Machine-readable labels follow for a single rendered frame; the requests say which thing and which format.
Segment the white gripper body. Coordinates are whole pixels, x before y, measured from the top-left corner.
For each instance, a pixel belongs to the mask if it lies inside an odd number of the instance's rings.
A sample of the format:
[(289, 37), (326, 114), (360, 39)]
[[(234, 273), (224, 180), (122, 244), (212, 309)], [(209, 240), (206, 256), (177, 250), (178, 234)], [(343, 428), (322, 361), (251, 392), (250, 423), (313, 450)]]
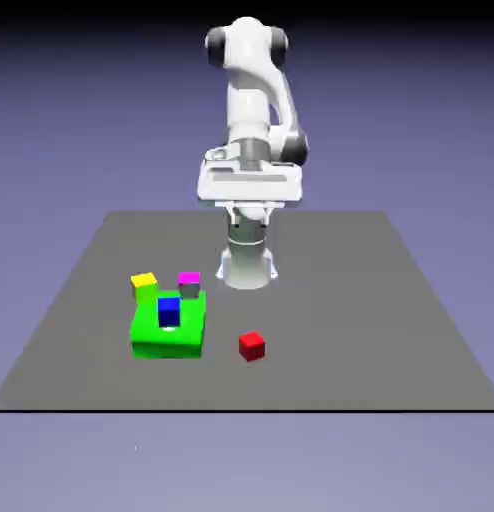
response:
[(261, 169), (244, 171), (239, 160), (203, 160), (197, 195), (207, 202), (299, 202), (302, 199), (300, 166), (261, 162)]

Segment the small magenta cube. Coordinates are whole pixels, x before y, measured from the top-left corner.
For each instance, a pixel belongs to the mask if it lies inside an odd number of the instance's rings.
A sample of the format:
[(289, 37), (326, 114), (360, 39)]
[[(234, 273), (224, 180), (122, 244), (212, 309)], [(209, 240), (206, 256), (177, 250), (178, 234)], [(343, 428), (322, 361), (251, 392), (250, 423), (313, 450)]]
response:
[(201, 290), (199, 272), (180, 272), (178, 291), (183, 299), (197, 299)]

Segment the small yellow cube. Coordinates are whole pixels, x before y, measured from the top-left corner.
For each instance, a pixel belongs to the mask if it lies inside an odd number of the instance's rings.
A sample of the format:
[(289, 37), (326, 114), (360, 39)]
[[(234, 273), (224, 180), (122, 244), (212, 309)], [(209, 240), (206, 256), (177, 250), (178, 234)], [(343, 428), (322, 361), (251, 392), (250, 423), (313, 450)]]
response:
[(155, 302), (158, 297), (158, 281), (152, 272), (132, 275), (130, 281), (137, 306)]

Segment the small blue cube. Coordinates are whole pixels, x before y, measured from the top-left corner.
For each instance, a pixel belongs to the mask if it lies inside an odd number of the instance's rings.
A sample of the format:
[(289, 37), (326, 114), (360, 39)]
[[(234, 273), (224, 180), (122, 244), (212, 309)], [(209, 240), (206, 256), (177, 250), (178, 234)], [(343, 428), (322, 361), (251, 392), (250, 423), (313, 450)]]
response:
[(179, 296), (160, 296), (157, 299), (158, 325), (160, 328), (177, 328), (181, 322)]

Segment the small red cube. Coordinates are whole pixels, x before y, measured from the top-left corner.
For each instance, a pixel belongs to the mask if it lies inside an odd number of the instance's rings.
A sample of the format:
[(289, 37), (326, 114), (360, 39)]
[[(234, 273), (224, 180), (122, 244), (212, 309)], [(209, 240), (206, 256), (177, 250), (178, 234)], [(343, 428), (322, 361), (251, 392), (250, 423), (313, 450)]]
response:
[(239, 353), (248, 362), (265, 356), (266, 343), (258, 331), (251, 331), (239, 336)]

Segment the large green box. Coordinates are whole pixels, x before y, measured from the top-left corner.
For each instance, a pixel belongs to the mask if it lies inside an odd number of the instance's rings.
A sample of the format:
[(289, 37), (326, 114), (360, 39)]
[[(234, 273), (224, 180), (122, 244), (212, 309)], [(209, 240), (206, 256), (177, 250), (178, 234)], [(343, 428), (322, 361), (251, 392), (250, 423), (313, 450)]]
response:
[[(181, 322), (177, 328), (160, 328), (157, 299), (179, 296)], [(130, 327), (130, 342), (134, 358), (200, 358), (206, 322), (206, 292), (197, 299), (183, 299), (175, 290), (162, 290), (152, 304), (136, 307)]]

